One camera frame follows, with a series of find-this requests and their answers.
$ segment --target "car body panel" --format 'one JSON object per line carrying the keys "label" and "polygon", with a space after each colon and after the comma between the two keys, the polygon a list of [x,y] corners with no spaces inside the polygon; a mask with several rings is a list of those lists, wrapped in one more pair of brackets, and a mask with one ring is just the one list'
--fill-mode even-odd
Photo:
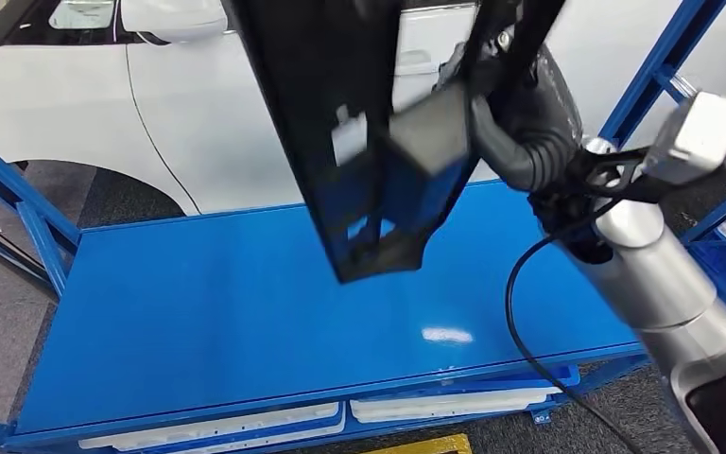
{"label": "car body panel", "polygon": [[1,46],[0,156],[108,168],[197,213],[144,130],[122,44]]}
{"label": "car body panel", "polygon": [[[547,42],[586,133],[599,131],[679,4],[567,3]],[[406,12],[397,109],[430,90],[473,16],[472,6]],[[681,73],[726,94],[726,8]],[[629,147],[650,144],[673,106],[662,96]],[[165,46],[0,47],[0,155],[108,168],[156,187],[188,215],[302,199],[233,32]],[[473,176],[491,178],[485,166]]]}
{"label": "car body panel", "polygon": [[[432,90],[466,39],[472,8],[403,15],[398,107]],[[154,144],[202,213],[302,201],[237,33],[185,44],[130,44],[137,106]]]}

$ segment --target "floor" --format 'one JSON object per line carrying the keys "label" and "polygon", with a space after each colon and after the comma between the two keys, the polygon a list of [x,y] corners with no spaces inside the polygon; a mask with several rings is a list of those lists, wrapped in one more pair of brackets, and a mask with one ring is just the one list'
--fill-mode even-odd
{"label": "floor", "polygon": [[[158,191],[110,171],[44,162],[33,163],[25,176],[80,226],[182,214]],[[724,197],[726,176],[670,198],[665,204],[667,219],[676,230],[686,229]],[[0,209],[0,222],[5,235],[30,249],[17,218]],[[35,340],[43,337],[53,313],[50,301],[0,269],[0,421],[8,421],[20,409],[31,364],[39,351]],[[618,421],[645,452],[692,452],[667,413],[652,368],[622,378],[588,398]],[[537,427],[528,416],[517,414],[300,452],[357,453],[459,432],[467,433],[474,451],[483,454],[623,452],[613,435],[579,408],[554,410],[552,418],[552,424]]]}

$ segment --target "blue rack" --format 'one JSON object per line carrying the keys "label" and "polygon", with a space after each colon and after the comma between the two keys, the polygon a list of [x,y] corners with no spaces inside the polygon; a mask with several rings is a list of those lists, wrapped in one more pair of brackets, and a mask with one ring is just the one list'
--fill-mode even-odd
{"label": "blue rack", "polygon": [[[724,4],[682,3],[602,136],[621,146],[661,93],[688,95],[677,70]],[[524,196],[501,183],[466,188],[421,271],[347,286],[335,281],[299,205],[80,231],[2,160],[0,201],[23,220],[45,267],[41,277],[60,296],[24,407],[16,421],[0,424],[0,450],[76,452],[85,438],[451,382],[465,388],[529,370],[498,295],[513,261],[540,234]],[[502,213],[484,215],[486,205]],[[724,219],[726,202],[684,239],[707,238]],[[70,268],[60,248],[74,257]],[[608,360],[582,378],[580,393],[644,365],[632,332],[562,253],[541,255],[527,264],[515,296],[518,329],[541,362]],[[532,285],[537,275],[544,288]],[[549,288],[570,301],[561,305]],[[468,337],[426,339],[430,326]],[[527,411],[542,424],[565,402],[557,395]],[[337,435],[276,447],[477,417],[349,418]],[[114,452],[88,452],[97,450]]]}

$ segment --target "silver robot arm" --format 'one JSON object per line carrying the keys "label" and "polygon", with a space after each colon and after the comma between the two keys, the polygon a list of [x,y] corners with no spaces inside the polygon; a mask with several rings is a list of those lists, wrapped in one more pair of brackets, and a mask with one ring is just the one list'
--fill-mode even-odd
{"label": "silver robot arm", "polygon": [[[698,93],[667,120],[641,171],[689,183],[726,165],[726,97]],[[726,453],[726,305],[657,204],[622,201],[594,224],[613,251],[570,257],[644,343],[695,447]]]}

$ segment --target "blue metal shelf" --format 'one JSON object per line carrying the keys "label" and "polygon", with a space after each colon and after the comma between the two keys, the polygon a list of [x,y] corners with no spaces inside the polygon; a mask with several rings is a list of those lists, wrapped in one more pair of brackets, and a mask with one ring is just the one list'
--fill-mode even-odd
{"label": "blue metal shelf", "polygon": [[[303,206],[86,231],[16,434],[91,437],[528,370],[499,295],[540,237],[502,183],[466,188],[420,271],[344,286]],[[547,362],[641,351],[555,248],[527,264],[515,301]]]}

